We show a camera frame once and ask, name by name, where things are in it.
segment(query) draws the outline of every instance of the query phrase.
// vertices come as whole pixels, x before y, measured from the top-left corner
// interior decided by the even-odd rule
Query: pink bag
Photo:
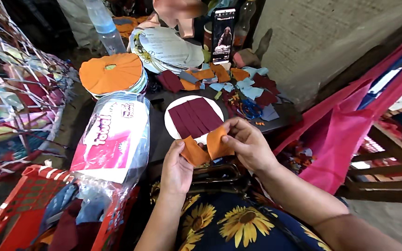
[[[343,184],[353,154],[375,122],[402,96],[402,71],[380,96],[366,108],[356,110],[371,83],[402,56],[402,44],[387,58],[370,69],[359,80],[336,92],[303,114],[273,152],[280,153],[293,140],[305,142],[318,159],[299,176],[309,183],[334,194]]]

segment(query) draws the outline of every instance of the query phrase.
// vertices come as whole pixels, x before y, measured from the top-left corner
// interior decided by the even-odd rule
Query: small jar
[[[204,45],[212,49],[212,22],[208,22],[204,25]]]

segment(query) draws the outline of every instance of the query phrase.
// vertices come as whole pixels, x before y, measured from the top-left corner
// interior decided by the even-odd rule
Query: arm
[[[183,149],[184,142],[175,141],[165,156],[159,197],[135,251],[168,251],[175,244],[181,209],[193,175],[193,166],[180,156]]]
[[[217,45],[217,46],[220,46],[220,45],[221,45],[221,42],[223,42],[223,36],[224,36],[224,33],[223,33],[223,35],[221,35],[220,41],[218,41],[218,45]]]
[[[222,140],[240,162],[261,180],[283,209],[314,227],[335,251],[402,250],[402,245],[365,221],[350,215],[331,194],[302,180],[278,163],[259,129],[241,118],[223,124],[232,136]]]

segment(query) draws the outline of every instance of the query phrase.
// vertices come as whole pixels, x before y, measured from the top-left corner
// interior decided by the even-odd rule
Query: mobile phone
[[[235,8],[217,8],[214,10],[212,29],[212,62],[229,62],[234,37]]]

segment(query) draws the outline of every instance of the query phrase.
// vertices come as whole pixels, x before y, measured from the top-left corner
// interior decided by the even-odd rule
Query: woven plastic basket
[[[22,178],[0,207],[0,240],[3,236],[1,251],[29,247],[38,235],[46,206],[70,180],[73,180],[70,173],[59,169],[32,165],[24,170]],[[128,199],[114,193],[92,251],[117,249],[119,237],[139,190],[139,186],[132,189]]]
[[[35,48],[0,1],[0,180],[55,138],[78,72]]]

